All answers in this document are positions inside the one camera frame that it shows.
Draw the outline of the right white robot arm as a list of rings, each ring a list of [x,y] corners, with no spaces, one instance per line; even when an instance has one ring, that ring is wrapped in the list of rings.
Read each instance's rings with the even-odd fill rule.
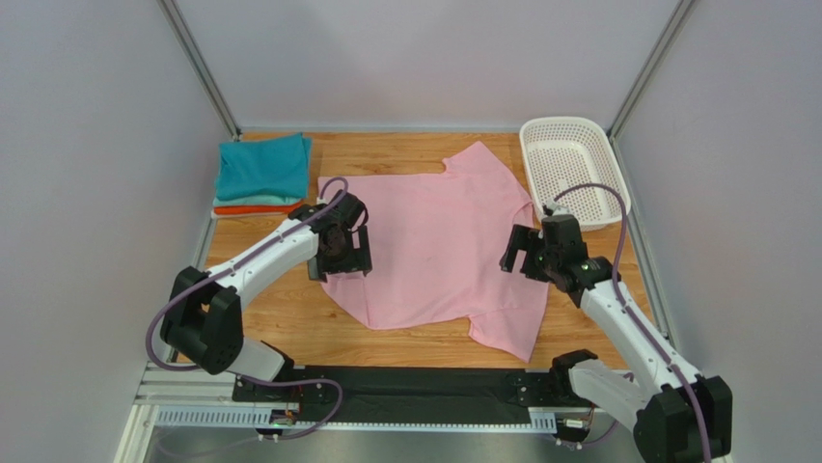
[[[546,216],[538,229],[513,226],[501,268],[513,272],[519,254],[521,274],[567,295],[606,334],[633,375],[626,378],[588,351],[564,354],[552,369],[572,395],[629,430],[645,462],[711,462],[730,454],[729,385],[676,351],[631,296],[618,261],[589,255],[574,216]]]

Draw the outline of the pink t-shirt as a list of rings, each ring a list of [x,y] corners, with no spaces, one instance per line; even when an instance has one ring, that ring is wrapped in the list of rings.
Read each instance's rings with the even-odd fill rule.
[[[325,293],[372,330],[465,318],[469,337],[532,358],[548,285],[500,265],[516,225],[530,226],[530,195],[483,143],[444,160],[439,174],[351,177],[366,206],[372,269],[332,275]]]

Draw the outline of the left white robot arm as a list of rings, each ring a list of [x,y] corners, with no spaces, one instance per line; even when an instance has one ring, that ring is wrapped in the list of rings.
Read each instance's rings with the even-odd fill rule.
[[[206,271],[181,270],[153,328],[167,345],[209,374],[275,380],[291,360],[245,335],[244,310],[300,264],[306,264],[310,280],[322,283],[333,275],[368,274],[368,218],[366,205],[343,191],[328,204],[299,206],[278,229],[233,259]]]

